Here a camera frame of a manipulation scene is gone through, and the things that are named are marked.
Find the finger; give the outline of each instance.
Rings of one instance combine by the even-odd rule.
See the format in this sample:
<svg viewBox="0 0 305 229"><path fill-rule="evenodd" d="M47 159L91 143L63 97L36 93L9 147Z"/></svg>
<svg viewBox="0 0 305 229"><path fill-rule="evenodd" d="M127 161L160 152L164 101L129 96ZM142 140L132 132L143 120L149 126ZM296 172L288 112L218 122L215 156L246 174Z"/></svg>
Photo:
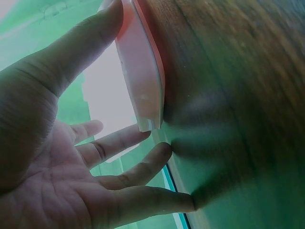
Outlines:
<svg viewBox="0 0 305 229"><path fill-rule="evenodd" d="M167 143L160 143L136 166L118 176L98 176L99 183L109 190L146 185L165 166L172 155Z"/></svg>
<svg viewBox="0 0 305 229"><path fill-rule="evenodd" d="M29 69L37 72L36 80L56 96L113 42L123 20L121 0L76 25L47 48L26 57Z"/></svg>
<svg viewBox="0 0 305 229"><path fill-rule="evenodd" d="M190 195L164 188L135 186L113 192L117 206L110 215L110 228L154 215L195 211Z"/></svg>
<svg viewBox="0 0 305 229"><path fill-rule="evenodd" d="M150 132L139 132L138 125L129 126L106 137L77 146L84 163L93 168L113 155L148 138Z"/></svg>
<svg viewBox="0 0 305 229"><path fill-rule="evenodd" d="M78 125L70 125L70 127L73 132L74 143L77 144L102 131L103 124L98 120L92 120Z"/></svg>

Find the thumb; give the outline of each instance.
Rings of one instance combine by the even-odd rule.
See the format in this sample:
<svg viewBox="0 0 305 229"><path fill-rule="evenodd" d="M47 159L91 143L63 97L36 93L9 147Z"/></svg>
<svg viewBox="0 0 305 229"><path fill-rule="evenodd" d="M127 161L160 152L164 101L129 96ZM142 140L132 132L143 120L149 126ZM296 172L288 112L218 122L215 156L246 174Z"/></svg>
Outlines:
<svg viewBox="0 0 305 229"><path fill-rule="evenodd" d="M104 0L101 8L26 60L46 73L37 75L38 80L57 97L113 42L122 26L121 0Z"/></svg>

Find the knuckle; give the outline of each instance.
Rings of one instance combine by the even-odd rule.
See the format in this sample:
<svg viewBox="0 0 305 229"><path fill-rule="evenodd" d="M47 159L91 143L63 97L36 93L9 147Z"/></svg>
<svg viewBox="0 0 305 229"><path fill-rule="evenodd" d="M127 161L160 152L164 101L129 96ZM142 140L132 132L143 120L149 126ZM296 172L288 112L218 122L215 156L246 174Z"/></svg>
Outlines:
<svg viewBox="0 0 305 229"><path fill-rule="evenodd" d="M101 158L101 161L104 161L106 159L106 151L105 151L104 146L98 142L93 142L92 144L95 147L95 149L97 150L97 152Z"/></svg>
<svg viewBox="0 0 305 229"><path fill-rule="evenodd" d="M126 174L123 173L118 175L118 179L123 183L124 187L132 186L132 182Z"/></svg>

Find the bright light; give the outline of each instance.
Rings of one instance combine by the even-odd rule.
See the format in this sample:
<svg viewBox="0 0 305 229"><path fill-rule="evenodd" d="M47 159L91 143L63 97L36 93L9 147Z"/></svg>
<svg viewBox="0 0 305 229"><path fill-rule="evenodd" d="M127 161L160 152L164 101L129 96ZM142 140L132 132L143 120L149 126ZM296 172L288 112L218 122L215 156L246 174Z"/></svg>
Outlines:
<svg viewBox="0 0 305 229"><path fill-rule="evenodd" d="M104 129L95 139L124 129L136 122L115 43L84 71L84 100L88 102L91 120L100 120ZM107 160L112 162L138 145Z"/></svg>
<svg viewBox="0 0 305 229"><path fill-rule="evenodd" d="M17 0L3 0L0 2L0 22L13 8Z"/></svg>

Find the pink plastic lid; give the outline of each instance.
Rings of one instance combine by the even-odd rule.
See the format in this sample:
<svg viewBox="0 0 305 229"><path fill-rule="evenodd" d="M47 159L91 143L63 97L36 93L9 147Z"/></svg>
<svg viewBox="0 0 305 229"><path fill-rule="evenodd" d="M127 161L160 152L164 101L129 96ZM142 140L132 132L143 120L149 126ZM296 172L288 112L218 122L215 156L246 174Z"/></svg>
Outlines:
<svg viewBox="0 0 305 229"><path fill-rule="evenodd" d="M124 20L116 39L123 74L142 132L160 129L165 77L163 63L137 0L122 0Z"/></svg>

